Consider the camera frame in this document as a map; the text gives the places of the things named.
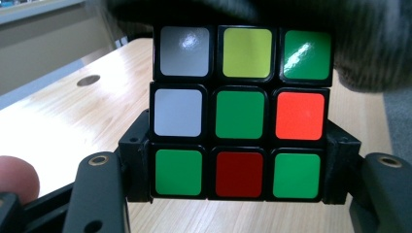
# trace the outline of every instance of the cube face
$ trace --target cube face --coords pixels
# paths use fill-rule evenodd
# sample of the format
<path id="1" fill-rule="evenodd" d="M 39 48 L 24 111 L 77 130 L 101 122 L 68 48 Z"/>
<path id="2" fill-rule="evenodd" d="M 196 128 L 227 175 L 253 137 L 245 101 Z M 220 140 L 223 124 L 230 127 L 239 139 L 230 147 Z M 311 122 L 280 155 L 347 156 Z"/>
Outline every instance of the cube face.
<path id="1" fill-rule="evenodd" d="M 151 85 L 151 131 L 157 137 L 199 138 L 204 132 L 207 94 L 201 85 Z"/>
<path id="2" fill-rule="evenodd" d="M 220 197 L 258 198 L 262 194 L 263 155 L 221 151 L 217 157 L 216 193 Z"/>
<path id="3" fill-rule="evenodd" d="M 216 94 L 216 136 L 259 139 L 263 134 L 265 95 L 260 91 L 221 90 Z"/>
<path id="4" fill-rule="evenodd" d="M 314 199 L 319 196 L 321 159 L 315 153 L 275 155 L 273 196 Z"/>
<path id="5" fill-rule="evenodd" d="M 218 67 L 229 81 L 266 82 L 273 76 L 276 32 L 257 27 L 220 27 Z"/>
<path id="6" fill-rule="evenodd" d="M 160 195 L 197 196 L 202 191 L 203 155 L 198 150 L 158 150 L 154 187 Z"/>
<path id="7" fill-rule="evenodd" d="M 320 140 L 325 121 L 320 93 L 284 91 L 277 95 L 275 135 L 286 140 Z"/>
<path id="8" fill-rule="evenodd" d="M 328 33 L 284 30 L 281 37 L 280 77 L 284 82 L 331 85 L 332 41 Z"/>
<path id="9" fill-rule="evenodd" d="M 160 30 L 159 63 L 163 76 L 205 77 L 210 73 L 211 32 L 207 27 L 165 26 Z"/>

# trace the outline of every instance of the green square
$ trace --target green square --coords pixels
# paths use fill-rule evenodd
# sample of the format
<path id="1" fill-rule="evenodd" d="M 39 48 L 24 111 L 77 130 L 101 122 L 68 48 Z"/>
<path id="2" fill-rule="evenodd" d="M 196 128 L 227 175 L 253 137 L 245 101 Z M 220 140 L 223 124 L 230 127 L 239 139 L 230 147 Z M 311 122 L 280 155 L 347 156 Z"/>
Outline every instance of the green square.
<path id="1" fill-rule="evenodd" d="M 155 190 L 163 195 L 199 195 L 202 154 L 197 150 L 158 150 L 155 154 Z"/>
<path id="2" fill-rule="evenodd" d="M 275 158 L 273 195 L 315 198 L 319 193 L 321 159 L 311 153 L 279 153 Z"/>
<path id="3" fill-rule="evenodd" d="M 264 95 L 259 91 L 220 91 L 216 135 L 222 139 L 259 139 L 263 130 L 264 102 Z"/>
<path id="4" fill-rule="evenodd" d="M 326 80 L 330 75 L 331 37 L 325 32 L 288 31 L 283 69 L 287 79 Z"/>
<path id="5" fill-rule="evenodd" d="M 223 34 L 223 73 L 228 78 L 269 76 L 272 32 L 261 28 L 227 28 Z"/>

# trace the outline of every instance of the wooden table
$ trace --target wooden table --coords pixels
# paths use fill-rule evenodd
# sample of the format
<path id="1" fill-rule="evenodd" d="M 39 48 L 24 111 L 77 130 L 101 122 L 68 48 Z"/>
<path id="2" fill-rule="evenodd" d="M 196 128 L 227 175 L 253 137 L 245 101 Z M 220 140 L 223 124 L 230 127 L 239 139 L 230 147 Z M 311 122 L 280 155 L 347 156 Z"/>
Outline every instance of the wooden table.
<path id="1" fill-rule="evenodd" d="M 136 40 L 2 110 L 0 154 L 33 164 L 41 195 L 71 183 L 84 157 L 113 151 L 148 108 L 152 62 L 152 40 Z M 100 80 L 77 86 L 89 75 Z M 329 119 L 362 141 L 360 154 L 391 153 L 382 95 L 354 93 L 334 79 Z M 133 232 L 353 231 L 348 205 L 155 199 L 129 208 Z"/>

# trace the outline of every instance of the rubik's cube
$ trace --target rubik's cube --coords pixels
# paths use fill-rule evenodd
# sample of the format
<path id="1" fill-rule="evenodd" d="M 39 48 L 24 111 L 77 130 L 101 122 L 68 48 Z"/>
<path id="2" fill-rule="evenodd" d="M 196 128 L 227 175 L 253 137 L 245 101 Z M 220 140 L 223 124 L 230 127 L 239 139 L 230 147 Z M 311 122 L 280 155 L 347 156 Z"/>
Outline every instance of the rubik's cube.
<path id="1" fill-rule="evenodd" d="M 157 25 L 151 195 L 322 198 L 332 38 L 245 25 Z"/>

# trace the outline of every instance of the dark red square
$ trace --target dark red square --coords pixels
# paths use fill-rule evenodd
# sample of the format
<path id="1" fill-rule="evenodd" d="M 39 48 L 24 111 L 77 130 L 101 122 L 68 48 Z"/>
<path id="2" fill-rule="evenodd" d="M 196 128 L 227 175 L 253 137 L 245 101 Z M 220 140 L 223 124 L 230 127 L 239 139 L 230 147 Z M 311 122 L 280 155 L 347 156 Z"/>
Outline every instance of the dark red square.
<path id="1" fill-rule="evenodd" d="M 216 194 L 221 197 L 259 197 L 263 156 L 259 152 L 222 151 L 217 156 Z"/>

